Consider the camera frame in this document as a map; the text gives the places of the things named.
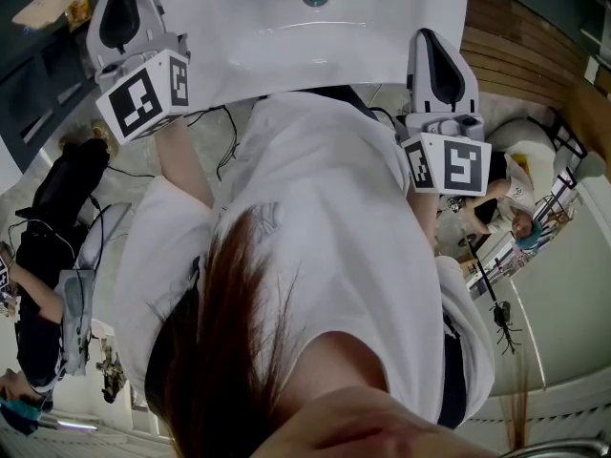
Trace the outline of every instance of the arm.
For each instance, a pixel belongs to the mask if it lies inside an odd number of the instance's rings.
[[[155,135],[163,175],[191,197],[212,208],[214,197],[183,118]]]
[[[52,323],[61,323],[64,317],[64,301],[51,288],[15,262],[11,267],[11,278],[22,286],[40,307],[40,317]]]
[[[473,225],[473,227],[479,234],[490,234],[490,229],[488,229],[488,226],[484,224],[481,220],[479,220],[479,218],[475,215],[475,210],[473,207],[467,205],[465,206],[463,211],[465,212],[465,215],[469,222]]]
[[[488,200],[505,197],[509,192],[511,185],[512,182],[509,179],[495,180],[488,185],[488,192],[486,193],[485,197],[469,198],[465,204],[467,207],[474,209],[475,207],[483,205]]]
[[[431,247],[435,246],[435,231],[437,229],[437,208],[439,207],[439,194],[418,194],[410,185],[408,191],[408,204],[416,220],[427,236]]]

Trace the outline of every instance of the white wall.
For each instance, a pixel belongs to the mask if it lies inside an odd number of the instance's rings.
[[[101,427],[96,432],[38,429],[24,436],[0,418],[2,456],[19,458],[176,458],[169,443],[153,442]]]
[[[10,367],[19,370],[17,362],[17,343],[14,325],[8,318],[0,317],[0,371]],[[86,377],[67,375],[57,384],[53,392],[53,408],[71,414],[93,414],[107,426],[121,431],[132,430],[132,409],[127,389],[119,392],[114,404],[104,401],[102,387],[104,377],[95,370],[95,363],[101,361],[101,352],[97,340],[90,343],[91,359],[87,363]]]
[[[611,244],[611,183],[606,177],[587,178],[577,186],[577,190]]]
[[[586,206],[511,280],[503,279],[494,287],[500,301],[512,304],[515,327],[523,329],[514,334],[524,344],[520,350],[527,357],[531,387],[541,387],[534,347],[514,288],[530,320],[547,385],[611,365],[611,247]],[[476,304],[496,342],[497,327],[488,312],[490,297],[486,294]],[[494,395],[513,388],[516,357],[501,356],[501,349],[496,347]]]
[[[533,419],[527,425],[527,444],[535,445],[567,438],[594,438],[601,432],[607,436],[611,432],[609,406],[554,418]],[[507,423],[504,421],[470,420],[459,427],[457,433],[498,453],[509,451]]]

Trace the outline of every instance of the seated person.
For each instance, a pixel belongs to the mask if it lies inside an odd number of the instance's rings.
[[[526,172],[509,155],[492,153],[488,192],[465,201],[467,219],[480,234],[511,231],[519,249],[531,249],[537,246],[542,230],[533,218],[535,210],[533,183]]]
[[[18,213],[29,222],[16,257],[6,244],[0,245],[14,286],[5,304],[14,307],[21,366],[18,373],[7,369],[0,377],[0,413],[26,435],[37,429],[40,411],[61,377],[64,302],[52,287],[57,286],[61,270],[74,267],[87,235],[77,216],[110,158],[102,139],[67,144],[37,189],[32,207]]]

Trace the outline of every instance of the brown hair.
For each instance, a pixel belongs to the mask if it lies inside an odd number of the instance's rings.
[[[286,304],[265,335],[256,315],[267,259],[254,260],[253,227],[245,212],[213,239],[203,293],[175,324],[163,420],[180,457],[247,457],[277,427]],[[271,358],[262,374],[264,344]]]

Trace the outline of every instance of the cable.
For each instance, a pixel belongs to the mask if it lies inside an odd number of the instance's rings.
[[[371,107],[371,105],[373,104],[373,100],[375,100],[375,97],[378,96],[378,94],[380,93],[380,90],[382,90],[382,87],[384,86],[384,83],[382,83],[382,85],[380,85],[378,87],[378,89],[375,91],[375,94],[373,94],[373,97],[371,98],[371,100],[369,101],[368,107]]]
[[[53,234],[55,234],[59,239],[63,240],[68,245],[68,247],[70,248],[70,252],[73,255],[73,262],[76,262],[76,256],[74,255],[74,250],[73,250],[72,245],[69,242],[67,242],[65,239],[63,239],[61,236],[59,236],[47,222],[45,222],[44,220],[40,220],[40,219],[26,219],[26,220],[22,220],[21,222],[17,222],[16,224],[9,226],[9,243],[11,244],[11,250],[13,253],[13,257],[17,256],[17,252],[15,251],[15,247],[12,244],[11,231],[13,228],[19,227],[20,225],[23,225],[26,222],[40,222],[41,224],[46,225],[47,229],[49,229]]]
[[[128,234],[128,233],[119,234],[118,236],[115,236],[114,238],[109,239],[109,241],[108,241],[108,242],[113,242],[114,240],[121,239],[121,238],[125,238],[126,236],[129,236],[129,234]]]
[[[220,109],[222,109],[222,107],[224,106],[220,106],[220,107],[212,107],[211,109],[207,109],[205,111],[195,111],[192,112],[191,114],[187,114],[185,116],[185,118],[187,117],[192,117],[193,115],[197,115],[199,114],[200,116],[198,118],[196,118],[193,122],[190,122],[189,124],[187,124],[187,127],[191,127],[193,124],[195,124],[196,122],[198,122],[202,117],[204,117],[206,114],[208,114],[209,112],[214,112],[214,111],[219,111]]]
[[[236,127],[236,123],[233,120],[233,116],[231,115],[231,113],[229,112],[229,109],[227,109],[226,106],[223,105],[221,108],[227,113],[227,116],[229,117],[229,120],[231,121],[231,127],[233,128],[233,139],[231,141],[231,144],[229,145],[229,149],[227,150],[225,155],[222,157],[221,161],[219,162],[219,165],[217,166],[217,178],[219,179],[219,181],[222,181],[221,168],[223,166],[226,166],[232,157],[234,158],[236,157],[235,155],[236,148],[240,146],[240,143],[238,142],[238,128]]]
[[[382,107],[370,107],[369,109],[372,112],[381,112],[382,114],[384,114],[386,117],[389,118],[390,124],[392,124],[394,126],[394,120],[392,120],[392,117],[390,116],[390,114],[388,112],[386,112]]]
[[[80,321],[78,323],[78,329],[76,329],[76,334],[80,336],[80,331],[83,328],[83,312],[85,311],[85,287],[83,287],[83,279],[80,278],[80,271],[78,268],[75,268],[76,276],[78,277],[78,286],[80,287],[80,303],[83,310],[80,311]]]
[[[100,240],[100,246],[99,246],[99,255],[97,256],[97,263],[95,264],[95,268],[94,268],[94,286],[92,288],[92,290],[95,291],[95,281],[97,280],[97,272],[99,270],[99,265],[102,263],[102,254],[104,253],[104,216],[102,213],[102,208],[99,205],[99,202],[97,201],[97,199],[93,196],[93,195],[89,195],[89,199],[92,202],[92,204],[94,205],[94,207],[97,209],[97,211],[99,212],[99,221],[100,221],[100,228],[101,228],[101,240]]]
[[[211,109],[208,109],[205,111],[192,112],[191,114],[188,114],[185,117],[190,117],[190,116],[199,114],[198,118],[196,118],[194,121],[192,121],[191,123],[187,125],[187,127],[191,127],[193,124],[198,122],[206,114],[210,112],[214,112],[214,111],[219,111],[219,110],[225,111],[225,113],[229,117],[229,121],[231,122],[231,127],[233,128],[233,138],[231,140],[231,143],[229,144],[229,149],[227,149],[227,152],[223,155],[223,157],[221,158],[221,161],[219,161],[219,165],[217,166],[217,178],[219,179],[219,181],[221,181],[221,168],[226,166],[232,157],[235,159],[236,148],[240,146],[240,143],[238,142],[238,127],[236,126],[236,122],[233,119],[233,115],[229,112],[229,109],[227,109],[226,105],[220,105],[220,107],[212,107]]]
[[[134,178],[154,178],[155,177],[155,175],[136,175],[133,173],[127,173],[127,172],[124,172],[123,170],[119,170],[118,168],[114,168],[110,165],[107,166],[107,168],[109,170],[113,170],[114,172],[122,173],[123,175],[127,175],[128,177],[134,177]]]

